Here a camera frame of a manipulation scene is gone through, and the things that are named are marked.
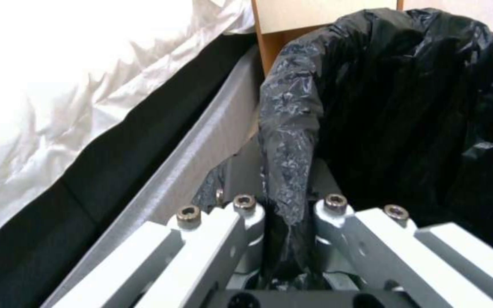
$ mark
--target trash bin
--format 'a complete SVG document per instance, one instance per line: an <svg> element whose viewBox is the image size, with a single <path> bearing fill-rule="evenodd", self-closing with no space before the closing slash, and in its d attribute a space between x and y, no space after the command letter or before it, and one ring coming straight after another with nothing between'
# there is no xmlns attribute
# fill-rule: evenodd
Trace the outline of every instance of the trash bin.
<svg viewBox="0 0 493 308"><path fill-rule="evenodd" d="M288 43L260 96L273 260L266 286L317 280L306 199L315 158L356 210L400 204L418 226L456 222L493 246L493 33L485 24L435 9L356 12ZM225 181L213 174L211 183Z"/></svg>

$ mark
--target black fabric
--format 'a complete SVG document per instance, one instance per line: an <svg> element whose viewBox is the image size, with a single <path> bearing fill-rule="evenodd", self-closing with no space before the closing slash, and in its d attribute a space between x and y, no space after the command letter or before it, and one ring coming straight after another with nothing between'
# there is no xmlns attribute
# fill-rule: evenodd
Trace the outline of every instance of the black fabric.
<svg viewBox="0 0 493 308"><path fill-rule="evenodd" d="M39 304L94 234L93 220L58 181L0 230L0 307Z"/></svg>
<svg viewBox="0 0 493 308"><path fill-rule="evenodd" d="M254 35L221 36L0 229L0 307L39 306L210 103Z"/></svg>

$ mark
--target bolt head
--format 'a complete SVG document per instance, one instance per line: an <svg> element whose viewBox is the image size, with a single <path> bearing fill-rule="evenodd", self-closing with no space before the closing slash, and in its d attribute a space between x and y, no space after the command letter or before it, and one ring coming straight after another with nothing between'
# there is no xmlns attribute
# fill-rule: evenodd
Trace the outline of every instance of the bolt head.
<svg viewBox="0 0 493 308"><path fill-rule="evenodd" d="M181 228L196 228L201 223L201 211L195 205L186 205L178 209L176 220Z"/></svg>
<svg viewBox="0 0 493 308"><path fill-rule="evenodd" d="M217 206L221 206L223 204L223 189L216 189L216 204Z"/></svg>
<svg viewBox="0 0 493 308"><path fill-rule="evenodd" d="M405 226L408 219L410 218L408 211L396 204L385 205L385 207L383 207L383 212L386 213L387 216L398 222L401 226Z"/></svg>
<svg viewBox="0 0 493 308"><path fill-rule="evenodd" d="M329 193L324 199L324 206L333 213L344 215L347 209L347 199L339 193Z"/></svg>
<svg viewBox="0 0 493 308"><path fill-rule="evenodd" d="M256 199L253 195L236 195L233 208L236 212L249 214L256 208Z"/></svg>

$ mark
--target metal bracket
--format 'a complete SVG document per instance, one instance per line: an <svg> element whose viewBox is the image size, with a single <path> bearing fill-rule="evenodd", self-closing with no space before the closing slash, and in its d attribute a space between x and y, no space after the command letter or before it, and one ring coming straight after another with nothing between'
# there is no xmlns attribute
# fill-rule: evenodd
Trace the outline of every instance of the metal bracket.
<svg viewBox="0 0 493 308"><path fill-rule="evenodd" d="M421 228L415 237L493 298L493 248L453 223Z"/></svg>
<svg viewBox="0 0 493 308"><path fill-rule="evenodd" d="M128 307L181 247L180 232L145 222L54 307Z"/></svg>
<svg viewBox="0 0 493 308"><path fill-rule="evenodd" d="M247 248L244 220L215 208L138 302L138 308L199 307L225 288Z"/></svg>
<svg viewBox="0 0 493 308"><path fill-rule="evenodd" d="M334 244L370 287L400 285L421 306L493 307L491 298L382 210L357 212L343 220L315 211L317 234Z"/></svg>

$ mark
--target white fabric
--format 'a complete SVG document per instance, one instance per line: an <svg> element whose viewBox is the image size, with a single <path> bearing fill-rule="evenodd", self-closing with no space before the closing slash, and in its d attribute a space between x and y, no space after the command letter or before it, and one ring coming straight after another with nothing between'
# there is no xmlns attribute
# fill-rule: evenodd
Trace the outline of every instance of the white fabric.
<svg viewBox="0 0 493 308"><path fill-rule="evenodd" d="M0 2L0 227L213 39L251 21L250 0Z"/></svg>

